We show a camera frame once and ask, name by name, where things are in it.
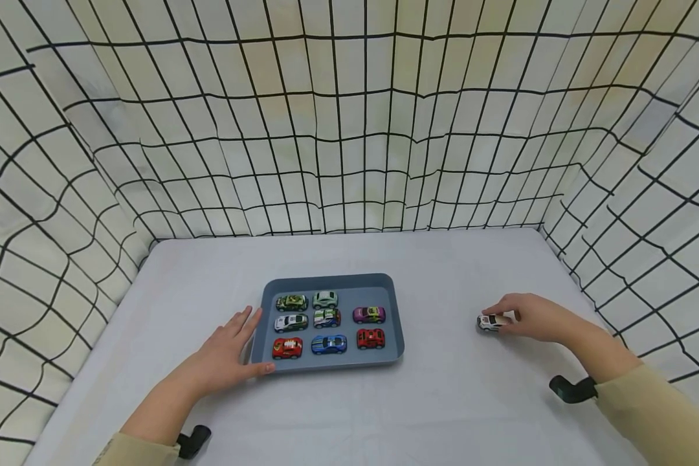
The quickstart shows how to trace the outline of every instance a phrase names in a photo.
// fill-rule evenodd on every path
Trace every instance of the toy car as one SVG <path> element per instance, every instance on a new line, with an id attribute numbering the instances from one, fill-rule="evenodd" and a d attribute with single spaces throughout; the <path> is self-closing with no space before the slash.
<path id="1" fill-rule="evenodd" d="M 277 298 L 275 305 L 278 311 L 305 311 L 307 298 L 304 294 L 288 294 Z"/>
<path id="2" fill-rule="evenodd" d="M 319 291 L 313 295 L 313 309 L 330 307 L 334 309 L 339 303 L 339 296 L 336 291 Z"/>
<path id="3" fill-rule="evenodd" d="M 479 315 L 476 324 L 485 332 L 500 332 L 500 328 L 512 324 L 513 321 L 504 315 Z"/>
<path id="4" fill-rule="evenodd" d="M 274 329 L 277 333 L 305 330 L 307 329 L 307 315 L 282 315 L 274 321 Z"/>
<path id="5" fill-rule="evenodd" d="M 315 337 L 311 342 L 311 351 L 314 354 L 344 353 L 348 350 L 348 338 L 344 335 L 329 335 L 328 337 Z"/>
<path id="6" fill-rule="evenodd" d="M 302 339 L 278 338 L 272 347 L 272 359 L 298 359 L 302 354 Z"/>
<path id="7" fill-rule="evenodd" d="M 383 324 L 386 322 L 386 310 L 382 307 L 356 307 L 351 319 L 358 324 Z"/>
<path id="8" fill-rule="evenodd" d="M 338 327 L 342 323 L 342 315 L 339 309 L 319 309 L 313 313 L 313 325 L 315 328 Z"/>
<path id="9" fill-rule="evenodd" d="M 359 329 L 357 331 L 357 347 L 361 350 L 368 348 L 383 349 L 386 345 L 386 334 L 383 329 Z"/>

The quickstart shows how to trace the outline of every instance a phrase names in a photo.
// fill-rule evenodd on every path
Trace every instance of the black handle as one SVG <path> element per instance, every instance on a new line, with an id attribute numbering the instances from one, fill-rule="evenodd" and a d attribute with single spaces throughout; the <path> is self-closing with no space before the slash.
<path id="1" fill-rule="evenodd" d="M 569 404 L 581 403 L 598 396 L 598 392 L 595 391 L 595 381 L 591 377 L 572 384 L 564 377 L 557 375 L 549 382 L 549 388 L 557 394 L 557 397 Z"/>
<path id="2" fill-rule="evenodd" d="M 197 453 L 202 449 L 202 446 L 205 445 L 205 442 L 211 435 L 212 431 L 206 426 L 195 426 L 191 436 L 179 434 L 179 438 L 176 441 L 181 445 L 179 458 L 191 460 L 194 456 L 197 456 Z"/>

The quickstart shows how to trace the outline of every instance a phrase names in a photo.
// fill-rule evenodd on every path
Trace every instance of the tray rim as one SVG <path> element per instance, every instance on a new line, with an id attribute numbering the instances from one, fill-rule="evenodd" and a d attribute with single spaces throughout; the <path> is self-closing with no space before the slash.
<path id="1" fill-rule="evenodd" d="M 399 304 L 397 301 L 397 297 L 395 296 L 395 286 L 394 286 L 394 279 L 391 278 L 388 274 L 385 274 L 384 272 L 374 272 L 374 273 L 369 273 L 369 274 L 344 274 L 344 275 L 324 275 L 324 276 L 290 276 L 290 278 L 276 278 L 274 280 L 269 281 L 264 289 L 261 292 L 261 303 L 260 306 L 262 309 L 265 308 L 265 304 L 268 305 L 270 312 L 271 313 L 271 301 L 267 303 L 266 299 L 270 298 L 270 296 L 266 296 L 266 291 L 273 286 L 275 283 L 280 283 L 282 281 L 287 281 L 287 280 L 315 280 L 315 281 L 324 281 L 324 280 L 336 280 L 338 278 L 348 278 L 348 276 L 352 276 L 353 278 L 364 278 L 364 279 L 370 279 L 370 278 L 380 278 L 382 281 L 385 283 L 382 285 L 384 288 L 386 288 L 389 291 L 389 296 L 388 300 L 390 301 L 390 305 L 392 306 L 392 312 L 395 313 L 395 319 L 393 319 L 394 323 L 394 333 L 395 333 L 395 340 L 397 341 L 397 349 L 398 349 L 398 355 L 394 359 L 390 359 L 388 361 L 382 361 L 382 362 L 347 362 L 347 363 L 340 363 L 340 364 L 329 364 L 326 366 L 320 366 L 320 367 L 314 367 L 314 368 L 291 368 L 291 369 L 277 369 L 275 373 L 294 373 L 294 372 L 316 372 L 316 371 L 326 371 L 326 370 L 336 370 L 336 369 L 345 369 L 345 368 L 362 368 L 362 367 L 373 367 L 373 366 L 379 366 L 379 365 L 390 365 L 394 364 L 399 361 L 399 359 L 402 359 L 404 356 L 404 351 L 406 350 L 406 344 L 404 341 L 404 332 L 401 324 L 401 316 L 399 313 Z M 267 330 L 269 326 L 269 319 L 263 319 L 258 325 L 256 330 L 254 331 L 253 338 L 251 340 L 251 349 L 249 352 L 249 361 L 251 363 L 261 363 L 261 362 L 271 362 L 271 359 L 265 360 L 262 359 L 262 356 L 264 354 L 263 348 L 264 345 L 266 344 L 266 336 L 267 336 Z"/>

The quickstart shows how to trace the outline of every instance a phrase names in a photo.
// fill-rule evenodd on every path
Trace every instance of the gray tray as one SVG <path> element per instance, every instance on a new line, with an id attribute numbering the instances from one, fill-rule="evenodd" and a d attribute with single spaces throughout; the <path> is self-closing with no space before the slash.
<path id="1" fill-rule="evenodd" d="M 341 324 L 336 328 L 313 327 L 313 295 L 317 291 L 333 290 L 338 294 L 337 308 L 341 312 Z M 304 294 L 309 299 L 305 311 L 309 327 L 297 332 L 277 333 L 274 321 L 282 315 L 297 312 L 280 312 L 275 303 L 279 296 Z M 356 324 L 351 313 L 356 307 L 379 305 L 386 309 L 383 324 Z M 261 296 L 263 316 L 254 334 L 251 348 L 252 362 L 272 360 L 272 345 L 277 338 L 300 337 L 304 342 L 302 356 L 298 359 L 273 361 L 276 372 L 320 371 L 323 369 L 349 368 L 369 365 L 391 364 L 404 353 L 404 334 L 399 319 L 399 308 L 395 299 L 394 281 L 385 274 L 311 276 L 310 278 L 285 278 L 273 280 L 264 288 Z M 359 349 L 357 331 L 361 328 L 381 328 L 386 335 L 383 349 Z M 348 338 L 348 350 L 342 354 L 314 354 L 311 340 L 317 335 L 344 335 Z"/>

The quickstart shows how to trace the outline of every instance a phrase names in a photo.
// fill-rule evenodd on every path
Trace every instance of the grid curtain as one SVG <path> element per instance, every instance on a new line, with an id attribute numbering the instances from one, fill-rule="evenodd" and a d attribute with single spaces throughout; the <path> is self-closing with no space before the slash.
<path id="1" fill-rule="evenodd" d="M 0 465 L 158 241 L 487 227 L 699 404 L 699 0 L 0 0 Z"/>

